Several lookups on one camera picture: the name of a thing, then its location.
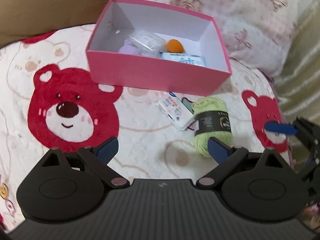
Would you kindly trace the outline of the green yarn ball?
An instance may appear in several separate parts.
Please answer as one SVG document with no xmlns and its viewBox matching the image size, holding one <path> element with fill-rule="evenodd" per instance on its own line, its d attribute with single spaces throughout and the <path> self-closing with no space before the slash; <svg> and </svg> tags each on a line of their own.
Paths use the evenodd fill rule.
<svg viewBox="0 0 320 240">
<path fill-rule="evenodd" d="M 194 146 L 203 157 L 209 158 L 208 140 L 216 137 L 228 146 L 233 135 L 226 103 L 220 98 L 204 97 L 192 104 L 194 114 Z"/>
</svg>

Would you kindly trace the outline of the blue wet wipes pack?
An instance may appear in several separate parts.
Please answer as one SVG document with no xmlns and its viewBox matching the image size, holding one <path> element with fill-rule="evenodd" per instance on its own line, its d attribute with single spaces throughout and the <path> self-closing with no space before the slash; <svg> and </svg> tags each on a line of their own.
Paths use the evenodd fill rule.
<svg viewBox="0 0 320 240">
<path fill-rule="evenodd" d="M 205 62 L 201 56 L 185 53 L 161 53 L 161 59 L 205 67 Z"/>
</svg>

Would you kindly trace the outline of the purple plush toy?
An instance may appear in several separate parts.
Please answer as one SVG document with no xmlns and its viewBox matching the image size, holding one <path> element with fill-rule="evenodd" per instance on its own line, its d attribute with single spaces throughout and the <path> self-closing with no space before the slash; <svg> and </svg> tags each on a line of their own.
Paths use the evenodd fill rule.
<svg viewBox="0 0 320 240">
<path fill-rule="evenodd" d="M 118 50 L 118 53 L 126 55 L 141 55 L 142 50 L 135 42 L 125 39 L 123 45 Z"/>
</svg>

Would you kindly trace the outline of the clear plastic container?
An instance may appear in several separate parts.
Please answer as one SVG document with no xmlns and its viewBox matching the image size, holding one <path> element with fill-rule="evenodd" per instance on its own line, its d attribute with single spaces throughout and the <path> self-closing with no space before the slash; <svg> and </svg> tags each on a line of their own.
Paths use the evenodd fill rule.
<svg viewBox="0 0 320 240">
<path fill-rule="evenodd" d="M 165 40 L 149 31 L 134 30 L 129 40 L 138 49 L 140 56 L 159 57 L 165 49 Z"/>
</svg>

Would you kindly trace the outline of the orange makeup sponge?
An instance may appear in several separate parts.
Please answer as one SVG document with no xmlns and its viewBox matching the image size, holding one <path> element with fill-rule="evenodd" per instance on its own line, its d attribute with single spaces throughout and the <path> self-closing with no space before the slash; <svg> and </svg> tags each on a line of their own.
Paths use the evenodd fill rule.
<svg viewBox="0 0 320 240">
<path fill-rule="evenodd" d="M 166 43 L 166 49 L 170 53 L 184 53 L 185 49 L 181 42 L 176 39 L 171 39 Z"/>
</svg>

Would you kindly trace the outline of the small card under packet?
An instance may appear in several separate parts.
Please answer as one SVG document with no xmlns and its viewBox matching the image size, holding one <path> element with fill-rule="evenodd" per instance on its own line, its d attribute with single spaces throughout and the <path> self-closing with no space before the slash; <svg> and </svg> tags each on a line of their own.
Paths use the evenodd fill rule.
<svg viewBox="0 0 320 240">
<path fill-rule="evenodd" d="M 182 98 L 182 103 L 185 105 L 185 107 L 187 107 L 187 109 L 193 114 L 194 110 L 192 108 L 192 105 L 194 102 L 192 102 L 191 100 L 189 100 L 186 97 Z M 190 123 L 190 125 L 188 126 L 188 129 L 193 131 L 194 130 L 194 119 L 192 120 L 192 122 Z"/>
</svg>

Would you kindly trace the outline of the bear print blanket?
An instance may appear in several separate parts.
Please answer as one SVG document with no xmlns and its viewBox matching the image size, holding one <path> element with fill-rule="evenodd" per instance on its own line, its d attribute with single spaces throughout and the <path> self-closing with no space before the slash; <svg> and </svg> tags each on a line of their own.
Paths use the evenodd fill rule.
<svg viewBox="0 0 320 240">
<path fill-rule="evenodd" d="M 49 148 L 75 151 L 111 136 L 110 166 L 128 180 L 196 180 L 216 166 L 196 152 L 155 102 L 163 91 L 98 85 L 85 49 L 94 25 L 62 29 L 1 49 L 1 229 L 23 220 L 16 191 Z"/>
</svg>

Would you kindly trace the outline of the white tissue packet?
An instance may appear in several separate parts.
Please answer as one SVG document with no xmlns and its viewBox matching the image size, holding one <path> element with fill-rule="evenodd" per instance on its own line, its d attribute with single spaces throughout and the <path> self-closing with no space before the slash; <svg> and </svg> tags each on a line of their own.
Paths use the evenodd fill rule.
<svg viewBox="0 0 320 240">
<path fill-rule="evenodd" d="M 155 102 L 155 105 L 178 130 L 186 130 L 193 123 L 193 113 L 173 92 L 164 94 Z"/>
</svg>

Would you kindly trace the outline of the pink floral pillow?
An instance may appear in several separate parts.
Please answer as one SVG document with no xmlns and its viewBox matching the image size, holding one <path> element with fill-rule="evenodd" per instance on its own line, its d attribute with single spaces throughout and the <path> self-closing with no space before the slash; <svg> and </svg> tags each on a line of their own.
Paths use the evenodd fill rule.
<svg viewBox="0 0 320 240">
<path fill-rule="evenodd" d="M 149 0 L 212 16 L 228 55 L 269 77 L 279 75 L 298 19 L 298 0 Z"/>
</svg>

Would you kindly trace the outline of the pink cardboard box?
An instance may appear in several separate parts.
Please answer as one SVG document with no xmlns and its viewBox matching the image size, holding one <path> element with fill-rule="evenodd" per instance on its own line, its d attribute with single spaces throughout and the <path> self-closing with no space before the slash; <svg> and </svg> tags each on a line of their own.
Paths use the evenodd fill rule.
<svg viewBox="0 0 320 240">
<path fill-rule="evenodd" d="M 181 42 L 185 54 L 201 56 L 205 67 L 159 57 L 118 53 L 134 30 Z M 208 96 L 232 73 L 215 20 L 190 9 L 146 0 L 110 0 L 89 39 L 86 55 L 94 82 Z"/>
</svg>

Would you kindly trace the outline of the brown pillow with cloud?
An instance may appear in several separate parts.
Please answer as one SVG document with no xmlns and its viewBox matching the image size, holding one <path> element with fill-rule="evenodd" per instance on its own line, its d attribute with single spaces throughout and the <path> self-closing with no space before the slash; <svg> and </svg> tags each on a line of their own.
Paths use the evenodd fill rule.
<svg viewBox="0 0 320 240">
<path fill-rule="evenodd" d="M 95 23 L 109 0 L 1 0 L 1 47 L 51 31 Z"/>
</svg>

